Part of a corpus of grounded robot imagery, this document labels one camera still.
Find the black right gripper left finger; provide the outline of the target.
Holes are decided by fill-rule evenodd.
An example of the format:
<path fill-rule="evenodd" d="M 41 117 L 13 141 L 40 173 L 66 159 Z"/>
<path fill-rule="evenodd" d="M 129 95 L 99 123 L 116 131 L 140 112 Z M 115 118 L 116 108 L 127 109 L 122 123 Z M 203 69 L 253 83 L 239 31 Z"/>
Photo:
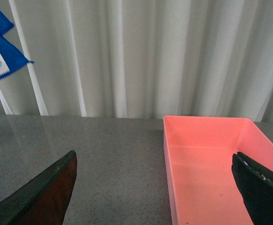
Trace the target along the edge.
<path fill-rule="evenodd" d="M 77 177 L 77 156 L 69 151 L 0 202 L 0 225 L 61 225 Z"/>

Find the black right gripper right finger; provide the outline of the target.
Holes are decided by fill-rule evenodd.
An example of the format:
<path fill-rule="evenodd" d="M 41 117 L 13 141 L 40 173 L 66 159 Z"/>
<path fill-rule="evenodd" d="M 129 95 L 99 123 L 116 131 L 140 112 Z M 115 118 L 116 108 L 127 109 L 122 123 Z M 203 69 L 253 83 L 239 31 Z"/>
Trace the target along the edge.
<path fill-rule="evenodd" d="M 232 156 L 232 174 L 255 225 L 273 225 L 273 171 L 242 152 Z"/>

